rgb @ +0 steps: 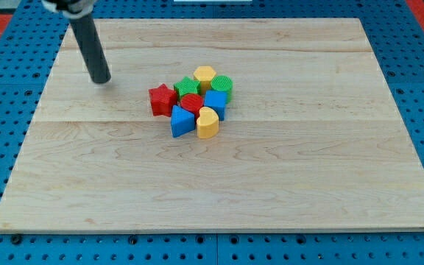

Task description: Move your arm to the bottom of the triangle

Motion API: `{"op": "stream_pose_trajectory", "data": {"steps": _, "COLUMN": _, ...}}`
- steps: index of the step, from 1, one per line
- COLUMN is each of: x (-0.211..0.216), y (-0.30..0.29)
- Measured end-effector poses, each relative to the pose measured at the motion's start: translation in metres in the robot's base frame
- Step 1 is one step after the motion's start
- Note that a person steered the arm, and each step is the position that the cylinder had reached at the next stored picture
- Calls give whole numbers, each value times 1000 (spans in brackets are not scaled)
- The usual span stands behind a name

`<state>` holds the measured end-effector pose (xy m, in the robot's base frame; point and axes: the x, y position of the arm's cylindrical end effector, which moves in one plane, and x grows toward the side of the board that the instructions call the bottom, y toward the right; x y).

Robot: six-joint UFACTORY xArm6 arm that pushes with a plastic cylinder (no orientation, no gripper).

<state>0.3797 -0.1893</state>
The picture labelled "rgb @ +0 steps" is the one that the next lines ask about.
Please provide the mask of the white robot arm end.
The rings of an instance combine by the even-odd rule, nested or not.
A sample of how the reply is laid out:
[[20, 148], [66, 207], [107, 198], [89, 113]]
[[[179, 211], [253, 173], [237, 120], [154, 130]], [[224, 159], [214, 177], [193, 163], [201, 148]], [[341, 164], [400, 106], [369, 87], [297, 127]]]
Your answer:
[[42, 0], [43, 7], [52, 13], [62, 13], [68, 19], [89, 15], [97, 0]]

